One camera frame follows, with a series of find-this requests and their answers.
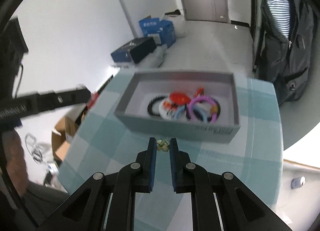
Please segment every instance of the black and white striped fabric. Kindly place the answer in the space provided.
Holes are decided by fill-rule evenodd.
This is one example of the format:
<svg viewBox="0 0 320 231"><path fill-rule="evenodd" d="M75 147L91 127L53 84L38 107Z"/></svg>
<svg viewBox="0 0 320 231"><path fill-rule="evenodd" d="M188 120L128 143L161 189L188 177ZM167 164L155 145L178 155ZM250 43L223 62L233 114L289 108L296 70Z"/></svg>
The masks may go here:
<svg viewBox="0 0 320 231"><path fill-rule="evenodd" d="M290 32L290 4L288 0L267 0L276 28L286 37Z"/></svg>

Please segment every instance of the cylindrical can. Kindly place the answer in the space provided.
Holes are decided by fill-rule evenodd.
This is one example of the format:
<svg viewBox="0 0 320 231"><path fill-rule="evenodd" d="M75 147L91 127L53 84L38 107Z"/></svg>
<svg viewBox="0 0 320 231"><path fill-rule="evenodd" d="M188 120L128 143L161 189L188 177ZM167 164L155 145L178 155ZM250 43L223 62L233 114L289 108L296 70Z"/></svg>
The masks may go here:
<svg viewBox="0 0 320 231"><path fill-rule="evenodd" d="M305 177L295 178L291 181L291 188L292 189L301 188L305 183L306 183Z"/></svg>

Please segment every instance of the purple bracelet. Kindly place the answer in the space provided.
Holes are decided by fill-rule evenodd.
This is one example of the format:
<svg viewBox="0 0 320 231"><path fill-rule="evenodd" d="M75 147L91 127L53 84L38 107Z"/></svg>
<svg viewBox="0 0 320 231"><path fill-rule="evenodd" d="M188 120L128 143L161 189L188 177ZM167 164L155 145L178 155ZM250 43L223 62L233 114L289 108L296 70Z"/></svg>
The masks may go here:
<svg viewBox="0 0 320 231"><path fill-rule="evenodd" d="M196 116L195 116L195 114L194 114L194 112L193 112L192 107L193 107L196 103L198 103L198 102L200 102L200 101L206 101L206 102L208 102L209 104L211 104L212 106L217 106L217 103L216 103L216 102L213 100L213 98L210 97L210 96L202 95L202 96L198 96L198 97L192 99L191 102L188 104L188 111L189 111L189 114L190 114L190 116L191 116L191 120L196 120ZM211 122L214 123L214 122L216 121L216 119L217 119L217 114L214 113L214 114L212 115Z"/></svg>

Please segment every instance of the person's arm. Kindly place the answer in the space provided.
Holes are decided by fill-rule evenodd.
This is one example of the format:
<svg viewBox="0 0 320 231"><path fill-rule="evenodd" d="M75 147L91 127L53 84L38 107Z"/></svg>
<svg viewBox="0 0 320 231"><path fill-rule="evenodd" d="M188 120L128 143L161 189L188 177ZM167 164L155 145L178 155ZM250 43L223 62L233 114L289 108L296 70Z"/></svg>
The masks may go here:
<svg viewBox="0 0 320 231"><path fill-rule="evenodd" d="M28 186L28 174L19 134L15 130L2 133L2 144L7 160L7 171L18 194L22 196Z"/></svg>

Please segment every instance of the gray cardboard box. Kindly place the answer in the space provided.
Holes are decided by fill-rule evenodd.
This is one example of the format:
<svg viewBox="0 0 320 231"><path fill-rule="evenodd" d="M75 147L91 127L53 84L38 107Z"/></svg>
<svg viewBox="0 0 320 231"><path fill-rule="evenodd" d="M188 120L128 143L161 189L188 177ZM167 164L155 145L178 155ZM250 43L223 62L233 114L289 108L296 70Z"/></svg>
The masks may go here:
<svg viewBox="0 0 320 231"><path fill-rule="evenodd" d="M221 106L215 123L165 121L150 116L147 106L153 98L174 91L192 97L199 87ZM238 132L239 110L233 74L196 71L136 72L125 90L115 115L134 132L163 135L192 141L229 143Z"/></svg>

